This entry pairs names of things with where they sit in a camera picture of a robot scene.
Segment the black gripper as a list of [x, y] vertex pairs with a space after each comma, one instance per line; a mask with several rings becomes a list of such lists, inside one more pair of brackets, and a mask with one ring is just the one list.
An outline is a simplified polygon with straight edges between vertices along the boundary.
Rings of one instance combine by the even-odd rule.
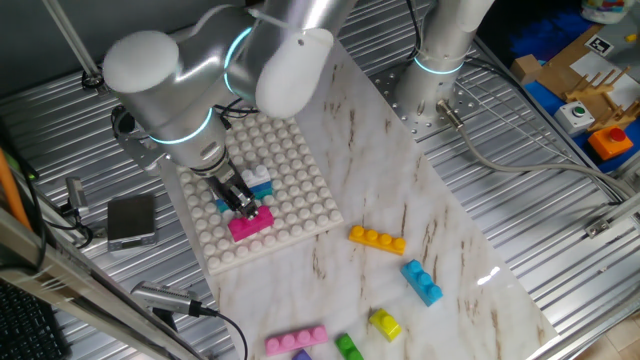
[[255, 196], [245, 187], [241, 174], [230, 159], [224, 158], [215, 166], [193, 168], [192, 171], [203, 178], [219, 197], [216, 206], [221, 212], [239, 212], [247, 220], [258, 215]]

